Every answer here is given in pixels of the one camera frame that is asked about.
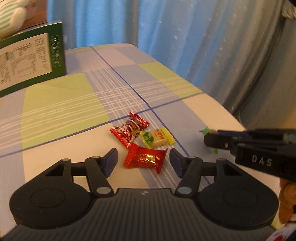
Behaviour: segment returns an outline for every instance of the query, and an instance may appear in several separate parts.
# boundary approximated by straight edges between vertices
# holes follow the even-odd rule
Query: candy
[[[123,165],[130,168],[154,167],[155,171],[159,174],[163,166],[166,153],[167,149],[151,150],[132,143]]]
[[[170,145],[176,142],[166,128],[147,132],[140,131],[140,137],[142,142],[149,149],[154,149],[163,145]]]
[[[125,124],[122,126],[113,126],[110,131],[126,148],[129,148],[134,139],[139,135],[140,131],[144,130],[148,126],[148,121],[131,111],[130,118]]]

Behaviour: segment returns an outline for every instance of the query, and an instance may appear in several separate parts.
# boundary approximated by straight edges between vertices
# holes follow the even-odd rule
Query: striped plush toy
[[[0,40],[16,33],[26,20],[30,0],[0,0]]]

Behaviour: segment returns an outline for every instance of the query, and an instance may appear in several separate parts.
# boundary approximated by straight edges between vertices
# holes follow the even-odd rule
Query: red candy wrapper
[[[140,131],[149,126],[149,122],[135,112],[130,112],[130,118],[122,126],[113,126],[110,131],[121,143],[129,148]]]
[[[153,150],[132,143],[123,165],[125,167],[154,167],[155,171],[159,174],[166,153],[167,149]]]

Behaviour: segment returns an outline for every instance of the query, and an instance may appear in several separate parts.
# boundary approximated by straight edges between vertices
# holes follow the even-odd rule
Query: table
[[[150,122],[148,130],[166,127],[184,156],[204,161],[227,158],[228,151],[203,144],[199,131],[242,131],[244,127],[213,98],[130,44],[100,45],[66,51],[66,76],[14,92],[0,99],[0,231],[14,227],[9,211],[12,193],[62,158],[72,162],[103,156],[117,148],[118,164],[108,178],[114,190],[171,188],[180,179],[168,154],[158,175],[153,169],[127,169],[127,149],[109,132],[125,122],[130,110]],[[279,192],[278,178],[244,168]],[[74,181],[87,188],[86,178]],[[202,179],[201,186],[212,182]]]

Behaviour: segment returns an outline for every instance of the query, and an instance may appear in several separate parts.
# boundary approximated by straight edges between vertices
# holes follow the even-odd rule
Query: curtain fold
[[[234,113],[252,88],[279,0],[48,0],[66,48],[131,43]]]

